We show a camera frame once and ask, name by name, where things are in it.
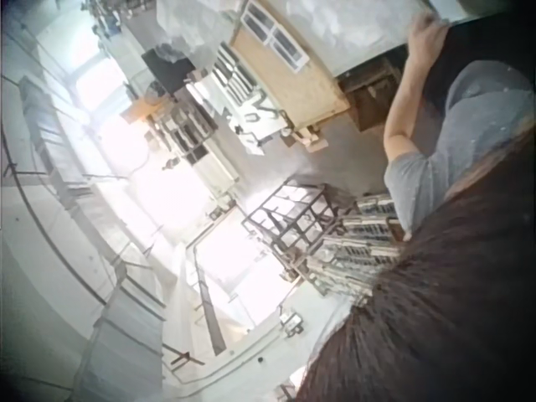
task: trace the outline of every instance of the wall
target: wall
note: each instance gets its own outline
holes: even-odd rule
[[[284,20],[279,19],[279,22],[287,28]],[[298,37],[295,39],[304,44]],[[311,60],[295,74],[279,56],[243,27],[231,48],[274,103],[286,111],[297,129],[349,108],[346,97],[313,52],[308,51]]]
[[[98,38],[91,31],[93,25],[90,14],[78,7],[61,13],[36,36],[69,75],[99,52]]]
[[[303,317],[302,334],[286,338],[275,312],[242,341],[198,368],[196,377],[179,373],[181,382],[176,381],[177,388],[168,390],[169,396],[175,398],[172,400],[198,397],[203,402],[253,402],[307,364],[329,333],[348,315],[350,306],[349,299],[321,297],[306,283],[285,302],[285,308],[292,308]],[[263,363],[258,363],[258,357],[263,358]]]
[[[3,374],[16,374],[8,379],[23,391],[23,400],[64,402],[68,390],[34,380],[69,388],[86,339],[37,292],[5,241],[1,262]]]

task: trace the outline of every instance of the window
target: window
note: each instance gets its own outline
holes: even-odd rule
[[[95,111],[126,81],[113,59],[104,59],[76,81],[76,90],[88,111]]]
[[[276,27],[275,19],[259,4],[250,2],[242,16],[242,23],[263,44],[268,44],[272,30]]]
[[[259,4],[250,1],[242,16],[244,26],[297,73],[309,61],[309,56],[296,40]]]
[[[309,61],[309,56],[282,27],[274,30],[270,46],[295,73]]]

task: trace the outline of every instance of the fabric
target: fabric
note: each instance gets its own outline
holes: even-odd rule
[[[404,230],[415,231],[441,205],[452,184],[510,140],[528,116],[534,116],[534,93],[518,71],[495,61],[469,64],[449,89],[435,152],[430,157],[419,152],[400,155],[385,172]]]

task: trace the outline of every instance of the white wall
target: white wall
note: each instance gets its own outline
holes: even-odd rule
[[[302,334],[286,338],[279,316],[274,313],[242,341],[199,368],[198,377],[179,374],[183,383],[177,382],[181,387],[170,396],[197,396],[203,402],[253,402],[269,394],[307,364],[333,328],[348,315],[351,304],[340,296],[321,297],[309,284],[300,286],[288,298],[285,308],[292,308],[303,317]],[[258,357],[264,359],[263,363],[258,363]]]
[[[91,31],[93,25],[90,14],[78,7],[61,13],[36,36],[66,73],[72,74],[99,52],[98,38]]]
[[[5,241],[1,255],[3,373],[17,375],[8,379],[24,400],[64,402],[69,391],[19,376],[70,387],[86,339],[39,295]]]

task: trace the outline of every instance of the metal rack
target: metal rack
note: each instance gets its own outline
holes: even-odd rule
[[[376,276],[396,262],[404,231],[389,196],[362,198],[356,205],[357,213],[344,210],[293,267],[321,294],[359,301],[372,294]]]
[[[285,258],[305,253],[333,224],[337,213],[326,195],[326,186],[305,186],[289,179],[242,225]]]

